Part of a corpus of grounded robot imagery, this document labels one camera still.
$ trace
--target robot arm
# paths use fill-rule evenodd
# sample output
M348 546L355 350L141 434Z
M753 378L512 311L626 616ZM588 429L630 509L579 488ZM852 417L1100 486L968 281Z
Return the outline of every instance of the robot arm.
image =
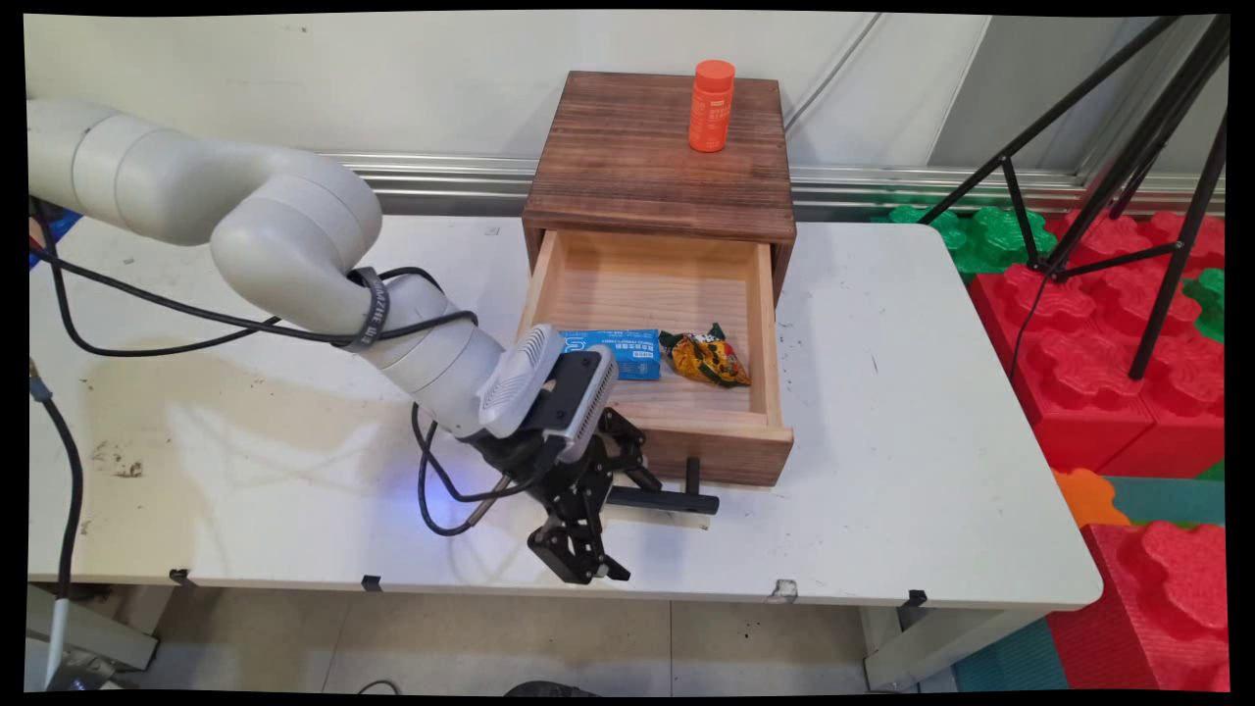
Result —
M345 275L374 245L379 201L309 152L201 140L97 105L26 102L30 192L174 245L210 243L222 277L301 327L354 335L369 290ZM385 327L457 308L419 276L389 282ZM468 320L380 340L360 356L457 438L478 433L476 393L501 345Z
M325 157L200 140L63 100L26 102L26 150L31 194L163 242L208 242L231 287L274 315L338 335L358 334L370 316L370 290L346 275L379 234L379 202ZM457 310L422 276L385 286L385 330ZM375 340L358 355L506 479L528 485L548 513L528 545L563 581L622 581L628 572L600 537L612 473L626 473L648 494L660 494L661 484L646 470L644 435L605 408L617 377L612 352L562 349L548 325L505 351L458 319ZM624 504L643 505L639 497ZM704 507L695 512L714 512Z

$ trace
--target blue box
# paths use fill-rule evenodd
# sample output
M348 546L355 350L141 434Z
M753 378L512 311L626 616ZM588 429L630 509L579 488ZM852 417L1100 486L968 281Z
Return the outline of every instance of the blue box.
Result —
M619 380L658 380L661 362L658 329L635 330L563 330L563 352L606 345L615 351Z

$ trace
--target black tripod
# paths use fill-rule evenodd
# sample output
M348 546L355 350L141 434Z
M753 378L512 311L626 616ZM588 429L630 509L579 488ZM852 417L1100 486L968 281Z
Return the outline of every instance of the black tripod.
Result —
M1177 73L1163 88L1163 92L1155 100L1155 104L1151 105L1146 117L1143 117L1141 123L1138 123L1123 149L1121 149L1121 152L1112 161L1107 172L1098 178L1091 192L1089 199L1082 204L1081 211L1072 222L1072 226L1068 227L1068 232L1064 233L1054 250L1044 258L1038 253L1037 245L1033 242L1032 229L1028 223L1028 213L1024 209L1024 197L1020 193L1019 181L1015 178L1015 168L1012 166L1012 155L1028 144L1029 140L1037 137L1043 129L1049 127L1049 124L1065 113L1068 108L1084 98L1091 90L1094 89L1094 87L1114 73L1116 69L1124 65L1128 59L1137 54L1143 46L1150 44L1156 36L1162 34L1163 30L1171 26L1177 19L1180 18L1176 15L1163 16L1142 30L1142 33L1124 45L1123 49L1112 55L1111 59L1107 59L1107 61L1098 66L1098 69L1086 78L1086 80L1081 82L1079 85L1072 89L1072 92L1047 110L1045 114L1012 139L1005 147L994 153L988 162L968 177L966 181L959 184L954 192L943 198L919 221L925 224L932 222L934 218L944 213L946 208L953 206L956 201L959 201L959 198L971 191L973 187L993 173L994 169L1001 167L1003 174L1007 178L1007 188L1012 194L1012 206L1015 209L1020 232L1024 236L1024 247L1028 252L1028 266L1029 268L1044 272L1045 277L1050 281L1062 282L1071 276L1093 272L1128 262L1136 262L1138 260L1171 252L1172 258L1168 262L1167 271L1163 273L1163 281L1160 283L1158 296L1155 298L1155 306L1151 310L1150 320L1146 324L1146 330L1142 332L1142 340L1137 346L1136 355L1133 356L1133 365L1128 371L1128 377L1133 380L1141 380L1142 376L1146 375L1146 366L1150 364L1151 352L1155 350L1155 342L1158 340L1160 331L1163 329L1163 320L1167 317L1168 305L1172 302L1172 296L1176 293L1177 285L1181 281L1186 261L1190 258L1190 251L1194 248L1194 242L1197 238L1199 227L1202 224L1202 217L1206 213L1207 203L1211 201L1211 196L1216 189L1216 182L1220 179L1220 172L1225 167L1226 125L1229 123L1227 110L1225 112L1225 117L1220 120L1220 129L1216 132L1216 138L1211 144L1211 150L1207 153L1207 161L1202 167L1202 174L1199 177L1199 184L1195 188L1194 198L1190 201L1190 207L1186 211L1185 222L1181 226L1181 232L1177 236L1176 242L1147 247L1146 250L1141 250L1138 252L1119 255L1117 257L1111 257L1073 268L1067 268L1068 256L1076 248L1082 234L1084 234L1103 208L1108 204L1112 206L1108 212L1108 217L1111 218L1117 218L1121 213L1123 213L1124 208L1132 199L1133 193L1136 193L1138 186L1141 186L1142 179L1146 178L1147 173L1150 173L1151 167L1155 164L1155 161L1163 149L1163 145L1167 143L1168 138L1172 137L1172 132L1178 124L1181 124L1181 120L1190 110L1190 105L1194 104L1199 93L1202 90L1202 87L1206 85L1207 79L1211 78L1211 74L1214 74L1220 64L1229 56L1230 16L1227 14L1222 14L1216 15L1216 18L1211 20L1211 24L1207 26L1202 38L1199 39L1199 43L1186 58L1185 63L1181 64L1181 68L1177 69ZM1121 184L1123 184L1124 188L1119 196L1116 197L1114 204L1112 204L1112 197L1116 196Z

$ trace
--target orange bottle cap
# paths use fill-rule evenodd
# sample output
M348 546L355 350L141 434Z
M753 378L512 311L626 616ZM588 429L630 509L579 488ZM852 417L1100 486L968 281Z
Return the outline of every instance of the orange bottle cap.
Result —
M713 93L732 90L732 76L734 75L737 75L737 68L728 61L709 59L698 64L695 85Z

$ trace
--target white table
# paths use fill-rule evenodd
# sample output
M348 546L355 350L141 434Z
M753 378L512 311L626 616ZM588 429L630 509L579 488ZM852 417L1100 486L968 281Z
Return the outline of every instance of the white table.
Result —
M84 218L61 255L265 317L216 275L207 247ZM512 340L528 277L516 218L390 216L365 262L425 267L484 330ZM226 332L67 276L79 327L98 345ZM722 502L713 518L606 508L606 548L633 577L584 587L527 549L543 512L526 498L497 503L458 538L427 530L409 400L368 364L265 334L167 359L92 357L61 330L39 265L30 351L87 464L74 578L168 584L186 568L197 586L363 591L376 576L399 592L861 606L871 685L900 688L1098 598L1102 581L935 231L799 223L777 319L783 416L797 439L779 484L707 485ZM464 490L497 478L447 436L435 453ZM142 475L123 478L132 468ZM430 483L433 517L452 524L469 507ZM33 406L31 581L55 577L68 495L64 451ZM892 607L911 589L945 611L896 636Z

